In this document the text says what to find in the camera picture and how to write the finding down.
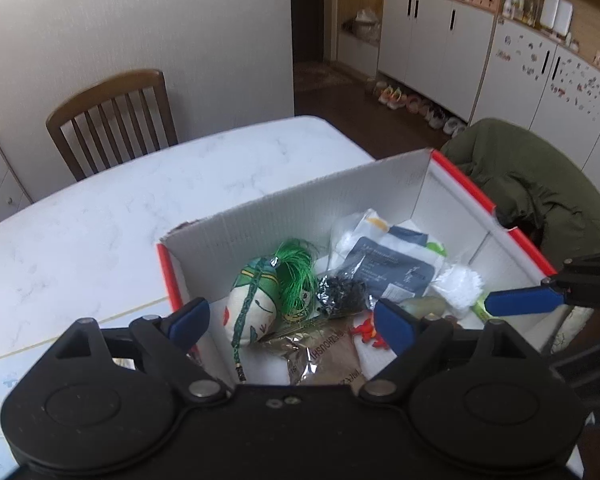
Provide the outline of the white fluffy pad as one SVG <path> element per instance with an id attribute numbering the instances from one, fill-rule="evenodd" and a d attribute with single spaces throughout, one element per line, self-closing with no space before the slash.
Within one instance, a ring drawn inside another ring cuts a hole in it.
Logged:
<path id="1" fill-rule="evenodd" d="M 445 263 L 431 287 L 442 297 L 456 318 L 464 318 L 483 293 L 479 273 L 461 263 Z"/>

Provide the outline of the white pouch green tassel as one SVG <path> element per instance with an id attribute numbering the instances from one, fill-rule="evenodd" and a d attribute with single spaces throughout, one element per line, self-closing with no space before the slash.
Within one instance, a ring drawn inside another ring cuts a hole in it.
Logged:
<path id="1" fill-rule="evenodd" d="M 314 311 L 318 279 L 314 247 L 291 238 L 275 252 L 250 260 L 238 272 L 222 315 L 238 382 L 247 381 L 242 350 L 280 324 L 307 320 Z"/>

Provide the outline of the olive green jacket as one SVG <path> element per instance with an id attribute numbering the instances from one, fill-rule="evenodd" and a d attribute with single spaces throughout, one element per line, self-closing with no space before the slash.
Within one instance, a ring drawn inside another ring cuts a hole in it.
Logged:
<path id="1" fill-rule="evenodd" d="M 600 252 L 600 192 L 533 132 L 481 119 L 441 153 L 492 200 L 501 226 L 520 229 L 555 269 Z"/>

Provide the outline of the dark blue white packet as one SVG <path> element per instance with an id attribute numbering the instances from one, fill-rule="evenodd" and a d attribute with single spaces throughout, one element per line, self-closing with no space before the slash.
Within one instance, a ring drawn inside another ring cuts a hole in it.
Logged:
<path id="1" fill-rule="evenodd" d="M 398 304 L 424 296 L 443 263 L 444 257 L 426 246 L 392 235 L 379 242 L 362 236 L 335 273 L 363 281 L 375 299 Z"/>

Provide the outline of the red white cardboard box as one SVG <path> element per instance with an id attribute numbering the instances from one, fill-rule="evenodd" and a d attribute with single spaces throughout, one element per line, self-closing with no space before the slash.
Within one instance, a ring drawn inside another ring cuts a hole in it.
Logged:
<path id="1" fill-rule="evenodd" d="M 441 153 L 407 153 L 290 188 L 166 234 L 158 255 L 174 308 L 204 298 L 197 352 L 208 372 L 230 385 L 285 385 L 286 363 L 262 344 L 234 351 L 236 278 L 252 259 L 298 238 L 317 273 L 347 273 L 375 299 L 429 294 L 436 277 L 464 264 L 490 292 L 530 287 L 552 265 L 518 230 L 503 228 L 495 206 Z"/>

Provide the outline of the red orange figurine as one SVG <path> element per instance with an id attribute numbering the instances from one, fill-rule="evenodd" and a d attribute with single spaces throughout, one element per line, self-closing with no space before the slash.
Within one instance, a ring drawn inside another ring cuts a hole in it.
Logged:
<path id="1" fill-rule="evenodd" d="M 363 344 L 370 344 L 375 349 L 390 349 L 387 341 L 378 332 L 374 319 L 371 316 L 368 316 L 362 323 L 353 325 L 349 330 L 349 334 L 353 338 L 360 338 Z"/>

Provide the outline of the brown foil packet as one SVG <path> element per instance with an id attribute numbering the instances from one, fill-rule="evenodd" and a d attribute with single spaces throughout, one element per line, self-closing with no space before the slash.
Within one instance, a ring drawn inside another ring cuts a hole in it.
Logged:
<path id="1" fill-rule="evenodd" d="M 328 322 L 273 338 L 264 348 L 286 362 L 291 386 L 349 386 L 366 378 L 347 324 Z"/>

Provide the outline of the white wall cabinet unit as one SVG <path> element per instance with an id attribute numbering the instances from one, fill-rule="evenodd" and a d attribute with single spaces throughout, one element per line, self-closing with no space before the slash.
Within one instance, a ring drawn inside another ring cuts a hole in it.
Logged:
<path id="1" fill-rule="evenodd" d="M 363 10 L 371 75 L 600 159 L 600 0 L 337 0 L 340 25 Z"/>

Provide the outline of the clear bag black beads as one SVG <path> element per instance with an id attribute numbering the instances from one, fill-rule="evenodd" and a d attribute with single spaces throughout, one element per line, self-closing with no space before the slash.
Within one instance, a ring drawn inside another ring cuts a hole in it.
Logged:
<path id="1" fill-rule="evenodd" d="M 347 275 L 324 275 L 315 293 L 316 310 L 325 318 L 346 318 L 375 305 L 367 285 Z"/>

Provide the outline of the brown wooden dining chair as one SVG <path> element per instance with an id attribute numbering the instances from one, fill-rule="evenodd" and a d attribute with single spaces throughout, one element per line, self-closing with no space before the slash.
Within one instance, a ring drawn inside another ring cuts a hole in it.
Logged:
<path id="1" fill-rule="evenodd" d="M 50 113 L 46 129 L 78 181 L 178 144 L 166 78 L 156 68 L 80 91 Z"/>

